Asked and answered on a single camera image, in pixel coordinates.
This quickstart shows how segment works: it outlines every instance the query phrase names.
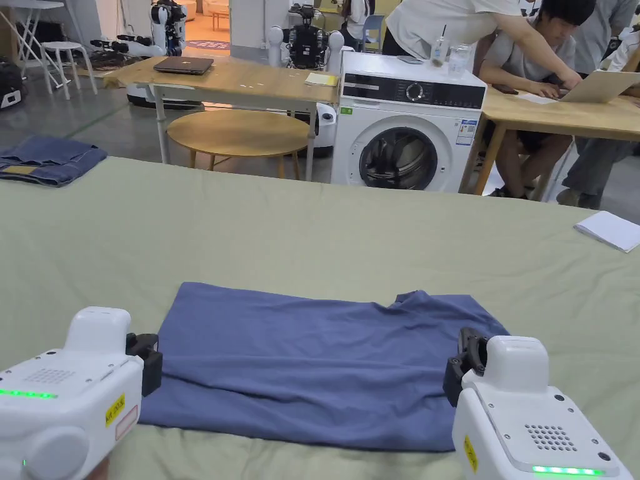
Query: yellow label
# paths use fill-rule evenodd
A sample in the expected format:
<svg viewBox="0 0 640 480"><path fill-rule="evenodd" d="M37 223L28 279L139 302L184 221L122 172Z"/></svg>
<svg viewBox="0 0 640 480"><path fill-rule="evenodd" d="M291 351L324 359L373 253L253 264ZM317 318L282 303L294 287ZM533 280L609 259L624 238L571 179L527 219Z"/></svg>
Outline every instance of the yellow label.
<svg viewBox="0 0 640 480"><path fill-rule="evenodd" d="M107 410L107 413L104 416L104 426L108 428L109 425L111 425L113 421L118 418L118 416L122 413L123 410L124 410L124 394L122 394L120 398L116 400L116 403L111 405Z"/></svg>
<svg viewBox="0 0 640 480"><path fill-rule="evenodd" d="M3 173L18 173L19 175L29 175L37 167L24 166L24 165L12 165L3 170Z"/></svg>
<svg viewBox="0 0 640 480"><path fill-rule="evenodd" d="M469 459L469 465L471 465L471 469L475 474L478 473L478 457L476 456L474 446L471 444L471 440L469 440L468 435L465 437L465 453L467 454L467 458Z"/></svg>

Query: notepad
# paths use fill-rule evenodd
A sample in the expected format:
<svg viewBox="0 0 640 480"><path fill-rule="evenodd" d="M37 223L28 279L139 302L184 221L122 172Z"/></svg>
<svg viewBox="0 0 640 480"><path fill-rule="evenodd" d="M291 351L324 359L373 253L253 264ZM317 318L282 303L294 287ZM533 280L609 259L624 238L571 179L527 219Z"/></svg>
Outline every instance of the notepad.
<svg viewBox="0 0 640 480"><path fill-rule="evenodd" d="M640 226L609 212L591 215L575 229L626 253L640 245Z"/></svg>
<svg viewBox="0 0 640 480"><path fill-rule="evenodd" d="M335 77L333 75L310 73L305 83L308 83L310 85L336 86L338 85L338 77Z"/></svg>

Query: green bedsheet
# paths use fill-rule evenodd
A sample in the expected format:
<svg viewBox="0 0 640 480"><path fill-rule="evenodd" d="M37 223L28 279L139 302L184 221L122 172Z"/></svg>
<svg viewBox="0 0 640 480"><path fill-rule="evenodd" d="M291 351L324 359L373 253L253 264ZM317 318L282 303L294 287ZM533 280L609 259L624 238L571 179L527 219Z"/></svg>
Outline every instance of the green bedsheet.
<svg viewBox="0 0 640 480"><path fill-rule="evenodd" d="M88 305L157 331L184 281L383 304L416 289L471 294L512 333L542 340L552 383L640 476L640 248L576 232L588 211L120 158L62 189L2 181L0 204L1 367L62 346ZM142 426L111 459L112 480L461 479L453 454Z"/></svg>

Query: laptop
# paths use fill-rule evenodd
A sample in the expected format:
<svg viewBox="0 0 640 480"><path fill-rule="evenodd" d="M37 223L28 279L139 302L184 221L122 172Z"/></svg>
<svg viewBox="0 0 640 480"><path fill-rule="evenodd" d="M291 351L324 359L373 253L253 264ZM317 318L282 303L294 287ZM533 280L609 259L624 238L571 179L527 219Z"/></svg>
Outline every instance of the laptop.
<svg viewBox="0 0 640 480"><path fill-rule="evenodd" d="M212 58L167 57L154 66L154 70L167 74L203 75L212 64Z"/></svg>
<svg viewBox="0 0 640 480"><path fill-rule="evenodd" d="M562 97L560 101L607 103L636 83L640 83L640 74L596 70Z"/></svg>

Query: washing machine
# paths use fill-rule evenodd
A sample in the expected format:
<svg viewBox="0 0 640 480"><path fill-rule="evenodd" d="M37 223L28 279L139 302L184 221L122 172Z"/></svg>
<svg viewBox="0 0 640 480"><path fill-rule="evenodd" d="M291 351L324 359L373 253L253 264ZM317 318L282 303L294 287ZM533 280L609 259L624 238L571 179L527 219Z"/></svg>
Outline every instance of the washing machine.
<svg viewBox="0 0 640 480"><path fill-rule="evenodd" d="M331 183L458 192L486 89L446 64L345 52Z"/></svg>

